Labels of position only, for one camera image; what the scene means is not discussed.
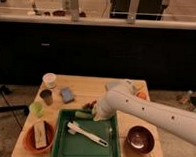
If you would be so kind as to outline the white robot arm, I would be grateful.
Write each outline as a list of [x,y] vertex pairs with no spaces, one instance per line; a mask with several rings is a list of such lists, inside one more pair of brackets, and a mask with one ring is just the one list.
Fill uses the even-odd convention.
[[92,111],[94,120],[109,120],[117,111],[152,123],[196,145],[196,113],[168,105],[157,104],[136,96],[131,80],[117,82],[100,97]]

